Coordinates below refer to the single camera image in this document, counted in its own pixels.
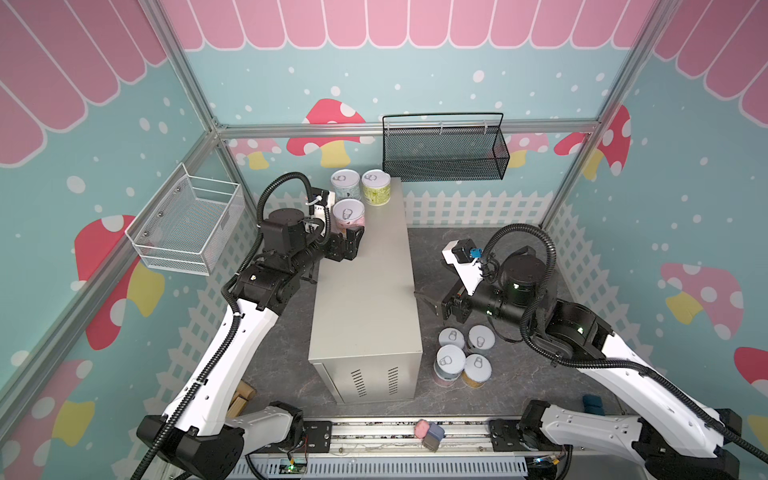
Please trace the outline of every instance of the black mesh basket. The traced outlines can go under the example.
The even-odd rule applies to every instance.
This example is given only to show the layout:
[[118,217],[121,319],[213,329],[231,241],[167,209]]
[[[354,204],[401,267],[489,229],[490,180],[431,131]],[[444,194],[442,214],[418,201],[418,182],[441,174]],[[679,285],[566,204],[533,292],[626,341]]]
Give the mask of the black mesh basket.
[[382,169],[404,182],[501,180],[509,163],[501,113],[382,118]]

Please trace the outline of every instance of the gray marble floor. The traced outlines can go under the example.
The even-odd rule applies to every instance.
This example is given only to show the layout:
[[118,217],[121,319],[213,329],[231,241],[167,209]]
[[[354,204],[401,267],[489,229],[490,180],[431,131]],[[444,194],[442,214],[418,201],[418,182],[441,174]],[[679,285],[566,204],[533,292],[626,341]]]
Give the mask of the gray marble floor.
[[[441,264],[440,250],[451,240],[472,238],[485,245],[495,228],[414,228],[409,229],[413,277],[417,291],[442,298],[455,275]],[[543,247],[523,233],[510,234],[494,251],[501,258],[525,244],[537,251]],[[559,296],[571,300],[562,281]],[[603,386],[574,369],[553,368],[549,361],[531,351],[525,344],[498,341],[488,354],[493,376],[480,389],[470,389],[458,381],[449,388],[437,386],[430,369],[437,352],[437,336],[444,325],[432,311],[419,304],[424,355],[416,387],[416,398],[406,402],[381,402],[339,406],[323,385],[314,367],[307,361],[310,346],[315,287],[302,283],[277,324],[261,343],[243,379],[258,393],[245,412],[255,412],[274,400],[289,403],[308,417],[378,416],[378,415],[520,415],[529,399],[542,399],[567,409],[582,410],[584,394],[599,395],[607,413],[619,413],[615,397]],[[452,323],[465,334],[469,328],[484,323],[482,315],[473,313],[465,325]],[[501,333],[519,338],[514,327],[499,326]]]

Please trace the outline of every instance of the white mesh basket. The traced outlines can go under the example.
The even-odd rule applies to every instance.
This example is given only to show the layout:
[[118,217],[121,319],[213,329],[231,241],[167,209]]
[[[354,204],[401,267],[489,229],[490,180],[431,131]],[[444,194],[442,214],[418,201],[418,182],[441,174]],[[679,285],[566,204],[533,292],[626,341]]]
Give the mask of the white mesh basket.
[[244,209],[239,184],[179,164],[125,234],[149,268],[210,275]]

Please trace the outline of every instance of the wire basket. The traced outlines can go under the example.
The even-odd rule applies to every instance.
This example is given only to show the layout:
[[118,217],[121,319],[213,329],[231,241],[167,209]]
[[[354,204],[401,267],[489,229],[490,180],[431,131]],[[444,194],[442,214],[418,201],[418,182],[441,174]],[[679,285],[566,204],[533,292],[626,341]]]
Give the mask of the wire basket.
[[501,113],[382,118],[382,169],[404,182],[501,180],[509,163]]
[[179,164],[125,234],[149,268],[210,275],[243,210],[239,184]]

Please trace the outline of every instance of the tin can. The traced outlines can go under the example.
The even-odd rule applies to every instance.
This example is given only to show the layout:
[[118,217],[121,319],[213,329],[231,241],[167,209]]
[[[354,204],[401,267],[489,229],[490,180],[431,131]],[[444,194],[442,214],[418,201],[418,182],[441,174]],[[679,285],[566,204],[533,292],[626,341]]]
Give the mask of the tin can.
[[465,361],[464,352],[456,345],[441,347],[432,366],[432,379],[440,386],[453,385],[462,374]]
[[354,170],[348,168],[338,170],[331,176],[331,185],[333,185],[333,191],[336,192],[336,201],[344,200],[345,198],[362,200],[360,174]]
[[466,359],[462,380],[473,389],[479,389],[491,378],[491,373],[491,363],[488,359],[474,353]]
[[458,348],[464,349],[464,334],[455,328],[443,329],[437,337],[437,341],[440,346],[456,345]]
[[346,198],[333,205],[333,218],[339,231],[346,235],[346,229],[350,227],[364,227],[366,206],[360,200]]
[[383,170],[368,170],[362,175],[362,193],[369,205],[378,207],[389,202],[391,179]]
[[470,353],[485,355],[496,343],[493,330],[485,325],[475,325],[469,329],[467,350]]

